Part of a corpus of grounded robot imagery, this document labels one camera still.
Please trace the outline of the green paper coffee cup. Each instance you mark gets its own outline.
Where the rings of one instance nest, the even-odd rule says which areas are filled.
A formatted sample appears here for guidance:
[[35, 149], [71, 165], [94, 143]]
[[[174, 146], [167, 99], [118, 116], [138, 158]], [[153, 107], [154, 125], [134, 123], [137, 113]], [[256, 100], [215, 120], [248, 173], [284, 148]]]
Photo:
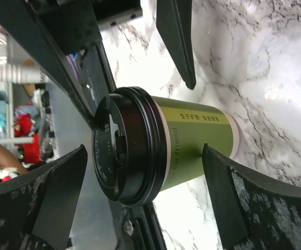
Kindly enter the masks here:
[[167, 166], [161, 189], [167, 190], [204, 174], [205, 144], [233, 158], [240, 144], [237, 123], [227, 112], [212, 106], [153, 97], [164, 125]]

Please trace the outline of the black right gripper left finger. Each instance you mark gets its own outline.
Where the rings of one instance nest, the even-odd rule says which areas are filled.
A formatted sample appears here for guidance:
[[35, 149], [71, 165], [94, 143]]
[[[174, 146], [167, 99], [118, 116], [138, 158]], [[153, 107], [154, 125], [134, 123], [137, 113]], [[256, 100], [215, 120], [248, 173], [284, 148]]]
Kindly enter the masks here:
[[0, 249], [65, 249], [86, 167], [81, 145], [0, 183]]

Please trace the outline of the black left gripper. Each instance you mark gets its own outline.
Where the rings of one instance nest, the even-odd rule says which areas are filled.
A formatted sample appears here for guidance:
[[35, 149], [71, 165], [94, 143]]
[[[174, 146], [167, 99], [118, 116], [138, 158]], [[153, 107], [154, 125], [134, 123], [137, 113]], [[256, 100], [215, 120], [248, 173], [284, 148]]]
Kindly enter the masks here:
[[66, 55], [101, 40], [100, 32], [142, 16], [140, 1], [0, 1], [0, 26], [69, 97], [86, 124], [94, 115]]

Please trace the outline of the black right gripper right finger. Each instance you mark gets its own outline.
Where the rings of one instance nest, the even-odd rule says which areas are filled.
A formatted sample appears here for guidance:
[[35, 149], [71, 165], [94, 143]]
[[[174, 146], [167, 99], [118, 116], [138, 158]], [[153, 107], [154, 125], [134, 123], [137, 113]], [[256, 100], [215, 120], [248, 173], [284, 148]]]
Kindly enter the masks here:
[[301, 187], [204, 145], [203, 169], [224, 249], [301, 249]]

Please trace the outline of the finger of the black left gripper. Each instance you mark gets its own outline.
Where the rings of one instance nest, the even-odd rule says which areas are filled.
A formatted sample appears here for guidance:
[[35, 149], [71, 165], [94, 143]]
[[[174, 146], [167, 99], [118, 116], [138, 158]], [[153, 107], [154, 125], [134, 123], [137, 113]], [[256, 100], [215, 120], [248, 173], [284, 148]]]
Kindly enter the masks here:
[[191, 25], [191, 0], [157, 1], [157, 30], [188, 89], [196, 86]]

